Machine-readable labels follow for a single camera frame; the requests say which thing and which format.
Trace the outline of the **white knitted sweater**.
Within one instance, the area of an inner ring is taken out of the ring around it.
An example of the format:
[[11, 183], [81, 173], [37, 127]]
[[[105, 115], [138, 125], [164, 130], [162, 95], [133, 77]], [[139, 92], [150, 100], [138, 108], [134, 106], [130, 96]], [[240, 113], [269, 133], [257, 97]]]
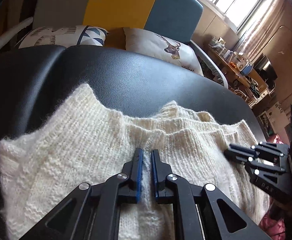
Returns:
[[102, 183], [119, 173], [136, 148], [143, 154], [142, 193], [121, 212], [120, 239], [174, 239], [172, 208], [152, 197], [150, 152], [190, 183], [212, 183], [255, 223], [269, 196], [245, 168], [224, 157], [229, 144], [257, 143], [245, 121], [221, 125], [208, 112], [167, 103], [150, 118], [132, 118], [103, 106], [80, 85], [37, 131], [0, 141], [0, 183], [9, 239], [21, 238], [82, 182]]

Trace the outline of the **pink quilted garment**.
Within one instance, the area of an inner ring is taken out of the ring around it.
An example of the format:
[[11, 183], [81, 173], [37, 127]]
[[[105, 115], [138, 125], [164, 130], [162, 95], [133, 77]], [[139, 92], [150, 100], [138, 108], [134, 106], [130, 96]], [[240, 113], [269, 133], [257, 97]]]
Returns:
[[270, 209], [262, 218], [259, 227], [271, 237], [271, 239], [285, 239], [285, 224], [284, 219], [279, 220], [271, 219]]

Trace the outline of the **cluttered wooden table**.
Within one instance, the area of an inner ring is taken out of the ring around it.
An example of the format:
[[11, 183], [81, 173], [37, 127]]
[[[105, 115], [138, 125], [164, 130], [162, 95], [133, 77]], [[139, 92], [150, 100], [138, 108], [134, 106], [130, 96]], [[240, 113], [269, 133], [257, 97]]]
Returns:
[[208, 43], [208, 55], [226, 77], [228, 88], [245, 100], [250, 108], [273, 93], [275, 83], [267, 81], [262, 73], [254, 68], [254, 65], [253, 70], [247, 76], [241, 75], [240, 71], [250, 61], [239, 53], [226, 48], [222, 38], [211, 38]]

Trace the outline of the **blue bag on table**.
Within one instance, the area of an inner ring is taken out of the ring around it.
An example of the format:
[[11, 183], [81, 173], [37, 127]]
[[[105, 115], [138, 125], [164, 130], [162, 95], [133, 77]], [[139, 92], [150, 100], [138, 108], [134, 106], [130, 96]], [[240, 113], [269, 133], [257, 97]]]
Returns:
[[241, 75], [247, 76], [253, 70], [253, 63], [247, 63], [240, 71]]

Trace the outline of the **striped window curtain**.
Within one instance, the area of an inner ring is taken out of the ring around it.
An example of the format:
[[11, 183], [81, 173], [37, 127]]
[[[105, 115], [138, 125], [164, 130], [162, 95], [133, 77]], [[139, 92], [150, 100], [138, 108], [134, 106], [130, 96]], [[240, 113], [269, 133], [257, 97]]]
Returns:
[[255, 60], [278, 27], [284, 9], [285, 0], [264, 0], [243, 29], [234, 50], [251, 61]]

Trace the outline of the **black leather ottoman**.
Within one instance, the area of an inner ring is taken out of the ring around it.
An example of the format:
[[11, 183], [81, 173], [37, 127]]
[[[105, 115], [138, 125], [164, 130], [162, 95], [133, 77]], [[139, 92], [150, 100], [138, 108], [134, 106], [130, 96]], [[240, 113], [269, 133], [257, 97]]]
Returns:
[[[245, 120], [256, 139], [264, 139], [248, 105], [210, 79], [120, 49], [45, 45], [0, 54], [0, 140], [39, 128], [82, 83], [93, 88], [104, 106], [128, 116], [148, 117], [176, 101], [209, 112], [221, 124]], [[0, 190], [0, 210], [2, 206]], [[0, 214], [0, 239], [5, 238]]]

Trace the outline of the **deer print pillow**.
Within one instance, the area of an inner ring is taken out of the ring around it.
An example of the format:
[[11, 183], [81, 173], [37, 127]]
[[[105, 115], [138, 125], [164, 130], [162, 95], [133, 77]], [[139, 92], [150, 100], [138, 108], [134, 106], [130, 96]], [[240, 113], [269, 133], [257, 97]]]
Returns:
[[127, 51], [154, 57], [203, 75], [197, 56], [190, 46], [144, 29], [123, 30]]

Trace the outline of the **geometric pattern pillow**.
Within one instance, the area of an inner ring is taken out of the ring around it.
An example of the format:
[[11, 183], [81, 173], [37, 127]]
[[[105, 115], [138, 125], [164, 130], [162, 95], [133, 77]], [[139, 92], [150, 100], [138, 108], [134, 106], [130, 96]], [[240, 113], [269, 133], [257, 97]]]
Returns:
[[17, 47], [20, 49], [43, 45], [58, 45], [65, 48], [78, 45], [103, 46], [108, 33], [106, 29], [90, 25], [38, 27], [28, 33]]

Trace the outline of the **yellow teal grey headboard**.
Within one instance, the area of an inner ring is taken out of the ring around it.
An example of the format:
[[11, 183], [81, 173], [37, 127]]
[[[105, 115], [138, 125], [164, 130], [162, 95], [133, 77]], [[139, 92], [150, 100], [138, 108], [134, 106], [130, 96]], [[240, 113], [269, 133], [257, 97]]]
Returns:
[[202, 12], [198, 0], [38, 0], [33, 26], [130, 27], [188, 43]]

